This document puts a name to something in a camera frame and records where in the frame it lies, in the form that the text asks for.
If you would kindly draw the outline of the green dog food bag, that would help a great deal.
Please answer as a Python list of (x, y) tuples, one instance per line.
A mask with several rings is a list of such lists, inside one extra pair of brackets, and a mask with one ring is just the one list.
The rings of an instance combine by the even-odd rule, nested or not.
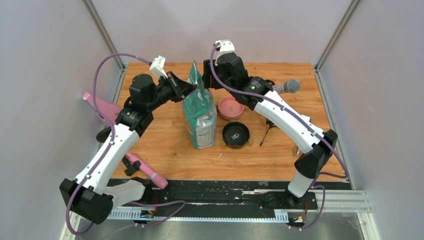
[(205, 149), (215, 145), (217, 109), (209, 89), (204, 88), (202, 75), (193, 62), (187, 79), (196, 86), (182, 101), (182, 110), (188, 136), (194, 148)]

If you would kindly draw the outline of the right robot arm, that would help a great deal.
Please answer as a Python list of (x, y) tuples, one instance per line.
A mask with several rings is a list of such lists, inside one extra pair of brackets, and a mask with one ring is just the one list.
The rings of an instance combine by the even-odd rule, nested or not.
[(305, 193), (335, 152), (337, 133), (305, 120), (281, 98), (269, 80), (249, 75), (234, 52), (205, 59), (202, 80), (206, 88), (226, 89), (238, 103), (270, 120), (297, 145), (302, 155), (294, 163), (296, 172), (285, 201), (292, 209), (301, 207), (306, 201)]

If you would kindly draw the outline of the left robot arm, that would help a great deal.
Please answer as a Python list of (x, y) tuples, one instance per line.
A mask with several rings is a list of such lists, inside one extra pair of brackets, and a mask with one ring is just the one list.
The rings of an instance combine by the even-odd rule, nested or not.
[(149, 206), (153, 193), (141, 180), (108, 187), (115, 168), (153, 121), (153, 111), (168, 101), (180, 102), (194, 92), (195, 84), (169, 71), (155, 84), (149, 74), (133, 78), (130, 96), (110, 127), (105, 142), (87, 167), (73, 180), (64, 179), (59, 190), (69, 211), (99, 225), (117, 207), (131, 201)]

